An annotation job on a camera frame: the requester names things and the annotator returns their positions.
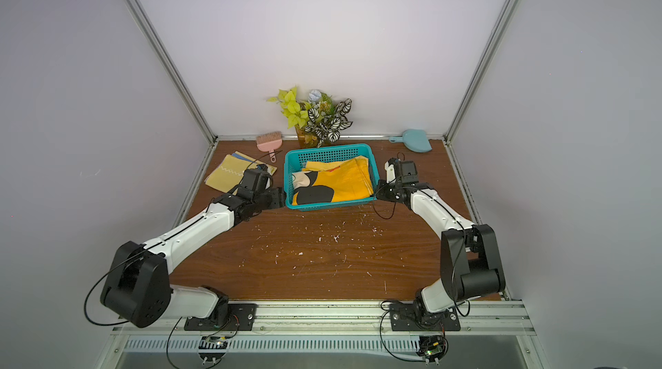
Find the pale yellow pillowcase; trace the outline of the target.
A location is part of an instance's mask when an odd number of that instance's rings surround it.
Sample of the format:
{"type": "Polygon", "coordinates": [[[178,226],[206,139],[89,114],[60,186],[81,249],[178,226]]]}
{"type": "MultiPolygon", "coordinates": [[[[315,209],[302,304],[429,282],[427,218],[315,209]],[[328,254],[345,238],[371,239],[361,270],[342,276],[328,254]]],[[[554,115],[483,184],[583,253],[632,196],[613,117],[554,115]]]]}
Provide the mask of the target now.
{"type": "Polygon", "coordinates": [[[276,167],[266,162],[255,160],[249,155],[236,151],[224,157],[222,162],[207,176],[204,184],[219,192],[227,193],[241,182],[247,169],[257,168],[260,164],[267,166],[269,174],[275,174],[277,171],[276,167]]]}

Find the teal plastic basket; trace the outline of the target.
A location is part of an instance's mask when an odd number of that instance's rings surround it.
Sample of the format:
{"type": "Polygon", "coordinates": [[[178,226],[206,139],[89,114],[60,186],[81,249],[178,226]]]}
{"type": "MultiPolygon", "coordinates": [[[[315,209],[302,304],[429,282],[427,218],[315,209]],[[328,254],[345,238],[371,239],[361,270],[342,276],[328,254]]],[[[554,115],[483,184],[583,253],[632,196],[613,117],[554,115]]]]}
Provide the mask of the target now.
{"type": "Polygon", "coordinates": [[[377,162],[370,146],[364,143],[332,146],[326,148],[309,148],[308,150],[294,150],[289,152],[284,161],[284,189],[286,192],[286,206],[291,210],[315,211],[329,208],[340,208],[351,205],[365,205],[375,200],[375,192],[379,183],[377,162]],[[293,187],[291,175],[301,171],[307,162],[342,162],[357,156],[365,156],[370,160],[370,175],[374,194],[370,198],[348,201],[344,203],[331,203],[320,205],[293,205],[293,187]]]}

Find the orange yellow cartoon pillowcase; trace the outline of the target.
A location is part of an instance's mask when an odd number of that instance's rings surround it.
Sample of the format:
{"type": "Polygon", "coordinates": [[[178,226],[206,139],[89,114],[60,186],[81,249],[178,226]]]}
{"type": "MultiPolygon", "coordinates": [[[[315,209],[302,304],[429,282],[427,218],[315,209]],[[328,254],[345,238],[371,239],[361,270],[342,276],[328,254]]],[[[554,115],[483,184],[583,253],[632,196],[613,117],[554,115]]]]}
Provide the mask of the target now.
{"type": "Polygon", "coordinates": [[[307,162],[291,175],[293,205],[344,203],[374,194],[370,160],[357,156],[342,162],[307,162]]]}

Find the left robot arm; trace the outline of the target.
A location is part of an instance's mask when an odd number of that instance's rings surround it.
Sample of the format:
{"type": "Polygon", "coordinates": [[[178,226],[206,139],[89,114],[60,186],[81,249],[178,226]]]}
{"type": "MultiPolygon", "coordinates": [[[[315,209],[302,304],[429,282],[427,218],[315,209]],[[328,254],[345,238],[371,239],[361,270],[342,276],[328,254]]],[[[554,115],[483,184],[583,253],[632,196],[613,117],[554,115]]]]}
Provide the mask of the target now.
{"type": "Polygon", "coordinates": [[[220,234],[284,206],[285,192],[272,185],[266,165],[246,170],[238,185],[175,229],[141,244],[120,246],[103,280],[100,303],[141,329],[181,317],[220,329],[230,321],[228,296],[210,287],[174,285],[170,275],[220,234]]]}

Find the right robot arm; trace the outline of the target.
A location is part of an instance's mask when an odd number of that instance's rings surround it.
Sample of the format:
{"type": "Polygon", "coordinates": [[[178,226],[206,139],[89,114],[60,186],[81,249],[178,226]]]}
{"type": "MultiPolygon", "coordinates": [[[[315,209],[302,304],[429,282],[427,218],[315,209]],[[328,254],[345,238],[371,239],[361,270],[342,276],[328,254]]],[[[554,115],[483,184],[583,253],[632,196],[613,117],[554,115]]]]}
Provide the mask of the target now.
{"type": "Polygon", "coordinates": [[[419,181],[414,162],[391,158],[385,171],[377,199],[405,205],[440,240],[440,277],[415,295],[417,318],[423,320],[464,301],[501,293],[506,277],[494,229],[458,214],[430,184],[419,181]]]}

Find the teal dustpan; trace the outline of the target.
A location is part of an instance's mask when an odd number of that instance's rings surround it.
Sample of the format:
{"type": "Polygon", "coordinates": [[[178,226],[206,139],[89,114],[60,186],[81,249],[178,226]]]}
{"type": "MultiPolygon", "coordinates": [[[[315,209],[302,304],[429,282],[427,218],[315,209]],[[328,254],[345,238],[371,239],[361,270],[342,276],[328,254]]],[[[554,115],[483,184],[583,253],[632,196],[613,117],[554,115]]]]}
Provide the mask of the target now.
{"type": "Polygon", "coordinates": [[[399,136],[390,136],[390,143],[401,143],[408,150],[425,154],[432,150],[432,145],[425,131],[422,130],[406,130],[399,136]]]}

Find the pink hand brush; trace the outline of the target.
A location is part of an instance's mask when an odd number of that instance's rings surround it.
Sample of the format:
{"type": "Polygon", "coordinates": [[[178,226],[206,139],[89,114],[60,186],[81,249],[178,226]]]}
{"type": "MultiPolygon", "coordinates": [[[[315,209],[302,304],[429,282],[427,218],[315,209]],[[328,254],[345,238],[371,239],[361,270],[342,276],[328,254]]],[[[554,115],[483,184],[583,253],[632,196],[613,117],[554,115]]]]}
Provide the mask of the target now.
{"type": "Polygon", "coordinates": [[[276,151],[281,148],[282,144],[283,136],[280,131],[263,134],[256,138],[257,149],[269,155],[273,163],[277,162],[276,151]]]}

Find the artificial plant in vase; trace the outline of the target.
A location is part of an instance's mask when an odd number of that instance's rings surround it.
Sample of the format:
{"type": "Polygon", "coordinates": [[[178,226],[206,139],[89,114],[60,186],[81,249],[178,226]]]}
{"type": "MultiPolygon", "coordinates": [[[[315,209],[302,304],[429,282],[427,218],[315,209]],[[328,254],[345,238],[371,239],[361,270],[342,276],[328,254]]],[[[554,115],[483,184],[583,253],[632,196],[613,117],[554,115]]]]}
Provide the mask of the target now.
{"type": "Polygon", "coordinates": [[[351,99],[335,100],[320,90],[309,91],[306,99],[298,96],[298,87],[279,90],[278,94],[267,99],[279,105],[289,128],[297,133],[301,148],[322,148],[335,145],[341,133],[353,126],[348,118],[353,108],[351,99]]]}

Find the left controller board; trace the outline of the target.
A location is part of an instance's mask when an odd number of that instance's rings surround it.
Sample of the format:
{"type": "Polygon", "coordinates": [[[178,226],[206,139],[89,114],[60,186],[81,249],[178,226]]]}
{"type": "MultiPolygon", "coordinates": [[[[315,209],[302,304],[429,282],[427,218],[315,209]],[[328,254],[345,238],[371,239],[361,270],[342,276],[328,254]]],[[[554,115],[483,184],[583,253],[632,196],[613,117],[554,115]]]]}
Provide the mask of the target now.
{"type": "Polygon", "coordinates": [[[217,366],[226,355],[229,341],[222,336],[205,336],[198,344],[198,356],[205,368],[217,366]]]}

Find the controller board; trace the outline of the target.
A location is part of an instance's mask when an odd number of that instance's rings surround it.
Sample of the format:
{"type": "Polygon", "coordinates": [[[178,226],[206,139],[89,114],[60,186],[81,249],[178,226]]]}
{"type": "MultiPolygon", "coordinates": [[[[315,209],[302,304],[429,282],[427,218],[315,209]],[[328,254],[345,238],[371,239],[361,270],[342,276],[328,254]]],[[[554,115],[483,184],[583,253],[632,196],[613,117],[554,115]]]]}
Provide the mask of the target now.
{"type": "Polygon", "coordinates": [[[423,358],[428,365],[434,362],[440,365],[441,360],[447,355],[449,350],[448,339],[445,336],[420,336],[417,355],[423,358]]]}
{"type": "Polygon", "coordinates": [[[217,366],[226,355],[229,341],[222,336],[205,336],[198,344],[198,356],[205,368],[217,366]]]}

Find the right controller board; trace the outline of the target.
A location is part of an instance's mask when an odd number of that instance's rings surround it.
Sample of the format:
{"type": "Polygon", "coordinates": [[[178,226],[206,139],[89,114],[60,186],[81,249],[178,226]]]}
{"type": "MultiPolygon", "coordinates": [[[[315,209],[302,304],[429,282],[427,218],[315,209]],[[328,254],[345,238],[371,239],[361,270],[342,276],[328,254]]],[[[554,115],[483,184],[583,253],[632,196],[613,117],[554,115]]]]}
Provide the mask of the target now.
{"type": "Polygon", "coordinates": [[[445,336],[420,336],[417,355],[423,358],[428,365],[434,362],[440,365],[441,360],[447,355],[449,350],[448,339],[445,336]]]}

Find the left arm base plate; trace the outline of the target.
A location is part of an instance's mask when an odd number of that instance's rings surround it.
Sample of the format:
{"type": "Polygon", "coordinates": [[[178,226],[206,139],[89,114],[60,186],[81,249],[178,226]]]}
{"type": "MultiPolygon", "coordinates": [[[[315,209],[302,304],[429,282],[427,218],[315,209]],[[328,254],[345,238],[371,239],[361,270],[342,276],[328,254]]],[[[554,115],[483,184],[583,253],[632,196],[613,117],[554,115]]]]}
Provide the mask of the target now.
{"type": "Polygon", "coordinates": [[[252,303],[225,304],[210,317],[190,317],[184,324],[185,331],[251,331],[258,305],[252,303]]]}

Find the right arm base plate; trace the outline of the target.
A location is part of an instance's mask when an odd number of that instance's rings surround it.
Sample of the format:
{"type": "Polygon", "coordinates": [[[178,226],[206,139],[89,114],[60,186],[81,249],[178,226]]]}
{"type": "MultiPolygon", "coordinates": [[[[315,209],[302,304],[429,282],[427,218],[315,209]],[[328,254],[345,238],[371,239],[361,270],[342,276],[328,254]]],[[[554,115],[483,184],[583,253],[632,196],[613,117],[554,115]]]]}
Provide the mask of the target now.
{"type": "Polygon", "coordinates": [[[455,309],[430,313],[413,303],[387,302],[383,305],[392,331],[459,332],[460,319],[455,309]]]}

